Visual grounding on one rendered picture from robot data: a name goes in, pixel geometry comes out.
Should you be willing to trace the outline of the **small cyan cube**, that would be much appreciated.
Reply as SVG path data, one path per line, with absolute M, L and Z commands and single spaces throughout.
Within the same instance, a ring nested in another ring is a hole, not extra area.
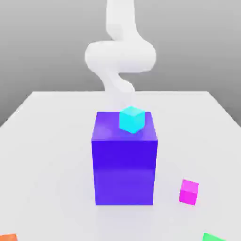
M 145 126 L 145 111 L 128 107 L 119 112 L 119 128 L 129 133 L 136 133 Z

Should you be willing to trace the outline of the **small magenta cube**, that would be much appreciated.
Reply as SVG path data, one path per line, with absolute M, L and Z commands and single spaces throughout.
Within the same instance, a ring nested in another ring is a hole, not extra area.
M 183 179 L 179 193 L 179 202 L 194 206 L 197 200 L 198 186 L 199 183 L 197 182 Z

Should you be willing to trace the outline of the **small green cube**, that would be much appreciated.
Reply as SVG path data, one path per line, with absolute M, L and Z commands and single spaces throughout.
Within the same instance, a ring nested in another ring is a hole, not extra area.
M 204 233 L 202 241 L 226 241 L 209 233 Z

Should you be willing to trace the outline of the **small orange cube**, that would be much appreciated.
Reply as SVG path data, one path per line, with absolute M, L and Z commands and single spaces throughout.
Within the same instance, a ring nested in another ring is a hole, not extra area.
M 0 235 L 0 241 L 18 241 L 16 234 Z

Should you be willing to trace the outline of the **large purple box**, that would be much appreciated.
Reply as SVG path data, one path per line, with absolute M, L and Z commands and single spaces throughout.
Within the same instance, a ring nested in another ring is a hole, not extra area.
M 151 113 L 132 134 L 119 128 L 118 112 L 98 112 L 91 143 L 96 205 L 152 205 L 158 138 Z

